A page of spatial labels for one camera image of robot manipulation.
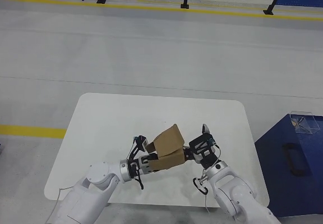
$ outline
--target white table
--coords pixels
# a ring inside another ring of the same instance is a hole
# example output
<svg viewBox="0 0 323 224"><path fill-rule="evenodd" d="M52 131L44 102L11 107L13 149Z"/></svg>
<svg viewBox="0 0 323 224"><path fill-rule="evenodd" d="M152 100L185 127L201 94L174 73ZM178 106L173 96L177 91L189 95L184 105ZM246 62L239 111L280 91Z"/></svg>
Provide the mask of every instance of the white table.
<svg viewBox="0 0 323 224"><path fill-rule="evenodd" d="M269 204L240 102L114 94L80 97L46 183L45 196L56 200L58 189L74 185L89 165L99 161L118 162L127 157L134 136L141 134L151 142L174 123L178 124L186 144L201 134L203 123L207 124L222 149L221 159L254 185L261 204ZM134 180L120 183L109 202L203 207L204 195L192 183L201 172L201 165L187 161L169 170L144 175L141 177L144 190ZM67 192L63 191L60 199ZM212 193L207 197L208 207L218 207Z"/></svg>

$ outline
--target yellow floor line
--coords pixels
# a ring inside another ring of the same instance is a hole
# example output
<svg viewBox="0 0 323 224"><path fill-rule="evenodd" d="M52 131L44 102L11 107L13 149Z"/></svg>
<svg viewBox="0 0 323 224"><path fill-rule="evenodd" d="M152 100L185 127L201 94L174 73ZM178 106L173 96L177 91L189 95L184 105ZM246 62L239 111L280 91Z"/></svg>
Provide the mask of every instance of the yellow floor line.
<svg viewBox="0 0 323 224"><path fill-rule="evenodd" d="M167 2L167 1L147 1L147 0L137 0L137 2L140 3L155 3L155 4L177 4L180 5L181 3L178 2ZM266 8L257 8L257 7L246 7L246 6L218 6L214 4L200 4L200 3L189 3L190 6L204 6L204 7L215 7L215 8L237 8L241 10L258 10L262 11ZM307 10L278 10L273 9L273 12L291 12L291 13L313 13L313 14L321 14L323 15L323 12L318 11L307 11Z"/></svg>
<svg viewBox="0 0 323 224"><path fill-rule="evenodd" d="M104 7L104 8L122 8L131 10L155 10L155 11L169 11L169 12L188 12L188 13L203 13L203 14L214 14L214 15L227 15L227 16L241 16L241 17L254 17L254 18L272 18L272 19L283 19L283 20L304 20L304 21L321 21L322 17L305 17L305 16L284 16L284 15L265 15L263 12L256 13L245 13L245 12L226 12L217 10L195 10L195 9L181 9L181 8L166 8L166 7L152 7L152 6L131 6L122 4L96 4L88 2L65 2L55 0L12 0L17 2L31 2L31 3L45 3L45 4L61 4L69 6L89 6L89 7Z"/></svg>
<svg viewBox="0 0 323 224"><path fill-rule="evenodd" d="M0 134L41 138L64 138L65 129L0 124Z"/></svg>

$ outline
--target brown cardboard box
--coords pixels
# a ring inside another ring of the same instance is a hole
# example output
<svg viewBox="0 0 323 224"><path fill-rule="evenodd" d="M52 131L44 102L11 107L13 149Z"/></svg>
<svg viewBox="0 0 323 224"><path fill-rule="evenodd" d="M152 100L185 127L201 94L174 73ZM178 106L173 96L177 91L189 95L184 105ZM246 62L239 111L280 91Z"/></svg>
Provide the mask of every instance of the brown cardboard box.
<svg viewBox="0 0 323 224"><path fill-rule="evenodd" d="M145 147L148 153L156 151L158 154L157 160L149 161L150 168L167 170L185 163L183 145L184 139L176 124L163 131Z"/></svg>

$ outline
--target concrete floor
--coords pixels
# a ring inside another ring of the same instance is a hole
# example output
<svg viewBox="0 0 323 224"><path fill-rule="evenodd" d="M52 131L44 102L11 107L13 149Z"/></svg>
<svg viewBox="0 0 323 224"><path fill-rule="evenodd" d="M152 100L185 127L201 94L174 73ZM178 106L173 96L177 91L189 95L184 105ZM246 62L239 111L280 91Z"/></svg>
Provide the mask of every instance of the concrete floor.
<svg viewBox="0 0 323 224"><path fill-rule="evenodd" d="M0 1L0 124L67 128L86 92L238 100L257 140L293 110L323 115L323 22ZM0 142L0 224L44 223L62 140ZM103 214L97 223L233 223L203 208Z"/></svg>

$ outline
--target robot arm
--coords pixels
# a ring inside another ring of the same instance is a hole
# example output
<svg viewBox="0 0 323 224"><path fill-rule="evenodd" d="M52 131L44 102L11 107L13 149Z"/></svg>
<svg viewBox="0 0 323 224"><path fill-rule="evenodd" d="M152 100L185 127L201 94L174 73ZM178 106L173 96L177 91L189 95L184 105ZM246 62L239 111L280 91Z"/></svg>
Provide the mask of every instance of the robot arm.
<svg viewBox="0 0 323 224"><path fill-rule="evenodd" d="M280 224L268 208L255 200L257 193L252 185L217 158L214 146L218 148L218 145L206 125L203 125L202 130L202 135L191 141L190 147L184 149L186 154L192 155L189 156L190 160L195 160L205 169L205 175L197 179L199 184L202 186L204 181L208 181L221 209L245 224ZM217 187L217 183L226 176L232 176L233 179ZM203 194L207 194L207 189L205 190L199 189Z"/></svg>
<svg viewBox="0 0 323 224"><path fill-rule="evenodd" d="M138 151L145 151L147 141L144 136L139 136L133 143L136 143L136 147L128 159L116 164L100 162L90 166L86 176L73 186L60 203L54 224L93 224L120 181L125 183L135 179L144 188L140 175L152 172L148 169L148 159L152 160L155 156L145 155L134 159ZM89 189L90 184L101 191Z"/></svg>

